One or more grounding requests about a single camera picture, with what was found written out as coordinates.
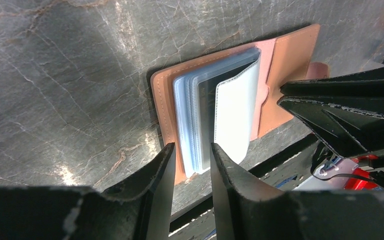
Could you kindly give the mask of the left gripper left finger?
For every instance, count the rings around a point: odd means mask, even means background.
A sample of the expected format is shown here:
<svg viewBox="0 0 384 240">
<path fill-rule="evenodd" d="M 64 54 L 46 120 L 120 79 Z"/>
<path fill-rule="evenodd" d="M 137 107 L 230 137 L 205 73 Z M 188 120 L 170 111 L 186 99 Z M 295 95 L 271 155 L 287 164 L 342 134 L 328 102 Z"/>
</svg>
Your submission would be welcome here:
<svg viewBox="0 0 384 240">
<path fill-rule="evenodd" d="M 98 192 L 89 186 L 0 186 L 0 240 L 166 240 L 175 144 Z"/>
</svg>

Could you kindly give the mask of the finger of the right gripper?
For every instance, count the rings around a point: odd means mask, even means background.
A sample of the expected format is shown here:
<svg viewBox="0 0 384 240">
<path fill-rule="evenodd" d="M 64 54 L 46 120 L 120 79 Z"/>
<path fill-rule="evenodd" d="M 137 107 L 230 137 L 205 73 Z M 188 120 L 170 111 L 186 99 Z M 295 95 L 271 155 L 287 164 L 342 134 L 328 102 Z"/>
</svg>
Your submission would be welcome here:
<svg viewBox="0 0 384 240">
<path fill-rule="evenodd" d="M 342 158 L 384 157 L 384 96 L 282 96 L 277 104 Z"/>
<path fill-rule="evenodd" d="M 330 78 L 291 81 L 282 98 L 353 97 L 384 99 L 384 67 Z"/>
</svg>

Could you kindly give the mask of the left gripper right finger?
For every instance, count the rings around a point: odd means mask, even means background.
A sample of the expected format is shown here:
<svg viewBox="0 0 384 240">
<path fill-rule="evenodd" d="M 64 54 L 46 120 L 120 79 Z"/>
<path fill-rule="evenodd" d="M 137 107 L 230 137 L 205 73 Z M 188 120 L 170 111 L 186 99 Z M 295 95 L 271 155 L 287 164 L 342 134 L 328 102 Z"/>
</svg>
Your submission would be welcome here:
<svg viewBox="0 0 384 240">
<path fill-rule="evenodd" d="M 219 240 L 384 240 L 384 190 L 282 191 L 211 146 Z"/>
</svg>

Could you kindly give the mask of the tan leather card holder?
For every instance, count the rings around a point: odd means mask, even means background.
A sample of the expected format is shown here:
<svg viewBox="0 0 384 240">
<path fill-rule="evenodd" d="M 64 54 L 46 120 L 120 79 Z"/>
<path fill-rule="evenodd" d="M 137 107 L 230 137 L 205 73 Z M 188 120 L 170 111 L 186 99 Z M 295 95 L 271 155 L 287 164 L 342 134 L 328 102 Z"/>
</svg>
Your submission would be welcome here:
<svg viewBox="0 0 384 240">
<path fill-rule="evenodd" d="M 214 138 L 235 162 L 244 160 L 249 143 L 290 121 L 277 105 L 288 82 L 328 77 L 329 67 L 312 62 L 321 26 L 311 24 L 271 39 L 204 55 L 155 72 L 150 78 L 157 118 L 165 144 L 175 143 L 179 184 L 201 166 L 198 84 L 250 63 L 216 87 Z"/>
</svg>

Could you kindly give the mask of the black credit card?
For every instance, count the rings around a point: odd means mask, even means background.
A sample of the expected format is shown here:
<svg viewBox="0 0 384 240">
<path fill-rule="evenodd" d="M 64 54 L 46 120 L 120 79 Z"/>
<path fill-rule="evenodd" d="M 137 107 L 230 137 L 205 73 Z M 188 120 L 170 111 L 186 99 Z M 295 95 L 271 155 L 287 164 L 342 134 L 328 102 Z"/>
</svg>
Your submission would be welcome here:
<svg viewBox="0 0 384 240">
<path fill-rule="evenodd" d="M 251 64 L 247 63 L 235 69 L 228 70 L 217 76 L 212 76 L 200 82 L 197 86 L 199 98 L 199 123 L 200 123 L 200 163 L 199 171 L 210 167 L 211 143 L 214 141 L 215 98 L 217 85 L 225 80 L 235 77 Z"/>
</svg>

